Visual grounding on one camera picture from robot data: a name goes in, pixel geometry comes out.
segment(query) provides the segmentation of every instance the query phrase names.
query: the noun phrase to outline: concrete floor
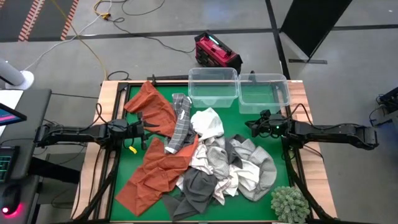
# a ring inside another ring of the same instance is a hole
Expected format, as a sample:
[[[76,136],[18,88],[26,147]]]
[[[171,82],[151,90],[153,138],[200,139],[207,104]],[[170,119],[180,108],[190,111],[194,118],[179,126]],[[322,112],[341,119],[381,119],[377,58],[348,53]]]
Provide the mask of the concrete floor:
[[[280,27],[292,1],[272,0]],[[80,1],[73,25],[77,30],[91,22],[94,1]],[[161,0],[135,0],[126,10],[144,12]],[[113,17],[123,16],[120,4],[113,4]],[[398,24],[398,2],[354,0],[337,26]],[[152,14],[127,17],[121,25],[131,32],[193,29],[269,28],[269,16],[263,0],[195,1],[169,0]],[[120,33],[112,24],[98,20],[86,34]],[[218,38],[243,58],[243,73],[280,73],[273,35],[225,34]],[[192,36],[161,37],[165,44],[191,50]],[[376,107],[375,97],[398,85],[398,29],[332,31],[313,59],[327,65],[288,63],[292,79],[303,80],[314,122],[335,124],[354,122],[369,125],[369,112]],[[125,70],[135,80],[157,76],[187,74],[196,67],[193,54],[167,50],[157,42],[141,38],[97,39],[86,43],[104,61],[108,71]],[[23,69],[55,42],[1,43],[0,57]],[[287,59],[294,58],[284,44]],[[90,51],[79,41],[63,44],[45,56],[38,66],[33,88],[51,88],[57,93],[98,96],[103,72]],[[51,97],[46,118],[62,124],[89,124],[95,100]],[[380,146],[364,151],[342,144],[322,144],[326,171],[342,220],[396,223],[398,213],[397,131],[390,125],[378,130]],[[77,152],[79,148],[51,148],[50,153]],[[51,207],[40,210],[40,223],[64,221],[69,210]]]

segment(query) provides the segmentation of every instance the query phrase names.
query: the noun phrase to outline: white cable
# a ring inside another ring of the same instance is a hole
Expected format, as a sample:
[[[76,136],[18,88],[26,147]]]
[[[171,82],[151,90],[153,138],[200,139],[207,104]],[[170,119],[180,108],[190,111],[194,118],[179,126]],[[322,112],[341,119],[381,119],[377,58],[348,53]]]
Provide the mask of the white cable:
[[[112,7],[112,0],[110,0],[111,4],[109,5],[109,8],[107,10],[107,12],[109,12],[111,10]],[[84,28],[82,28],[82,30],[78,33],[79,35],[85,30],[87,29],[89,26],[91,26],[95,21],[97,21],[98,18],[100,18],[101,15],[97,16],[97,18],[95,18],[95,20],[93,20],[93,22],[89,23],[87,26],[85,26]],[[77,35],[75,35],[74,37],[72,37],[72,39],[70,40],[64,40],[61,43],[57,43],[54,46],[52,46],[50,49],[48,49],[46,52],[42,53],[42,55],[40,55],[32,64],[30,64],[28,67],[26,67],[24,70],[28,70],[31,66],[33,66],[34,64],[36,64],[40,59],[42,59],[42,57],[44,55],[46,55],[47,53],[49,53],[52,49],[54,49],[56,46],[59,46],[61,44],[66,44],[69,43],[71,41],[73,41],[75,38],[77,37]]]

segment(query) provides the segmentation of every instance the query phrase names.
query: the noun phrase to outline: green succulent plant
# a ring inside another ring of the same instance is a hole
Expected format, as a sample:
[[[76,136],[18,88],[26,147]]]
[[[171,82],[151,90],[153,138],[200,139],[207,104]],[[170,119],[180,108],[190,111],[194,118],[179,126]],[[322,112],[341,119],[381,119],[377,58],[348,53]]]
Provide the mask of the green succulent plant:
[[[277,187],[271,193],[271,208],[275,210],[278,220],[288,223],[304,223],[310,213],[308,201],[299,189]]]

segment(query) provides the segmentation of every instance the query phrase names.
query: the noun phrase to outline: clear plastic container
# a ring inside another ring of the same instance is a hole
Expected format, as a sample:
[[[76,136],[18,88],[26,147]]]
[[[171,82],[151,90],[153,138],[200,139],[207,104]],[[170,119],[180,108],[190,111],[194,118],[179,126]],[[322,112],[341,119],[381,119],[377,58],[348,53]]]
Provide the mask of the clear plastic container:
[[[281,74],[240,74],[238,89],[241,114],[259,114],[262,110],[275,113],[289,105],[287,80]]]
[[[238,97],[233,68],[193,68],[188,76],[188,95],[196,108],[228,108]]]

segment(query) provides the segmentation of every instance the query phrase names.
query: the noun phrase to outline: rust-colored cloth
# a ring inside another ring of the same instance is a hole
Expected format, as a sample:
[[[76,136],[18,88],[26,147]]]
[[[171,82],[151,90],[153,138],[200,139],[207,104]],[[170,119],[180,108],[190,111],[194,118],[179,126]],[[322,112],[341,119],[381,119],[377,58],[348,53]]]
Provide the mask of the rust-colored cloth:
[[[164,192],[174,189],[178,177],[188,169],[193,152],[198,146],[198,136],[192,145],[176,154],[165,154],[164,144],[154,138],[139,166],[116,200],[136,216],[155,204]]]
[[[129,100],[124,109],[130,113],[142,112],[143,118],[150,124],[159,125],[159,127],[145,127],[151,132],[172,137],[177,120],[175,112],[162,94],[156,90],[151,82],[146,81],[142,84],[139,92]]]

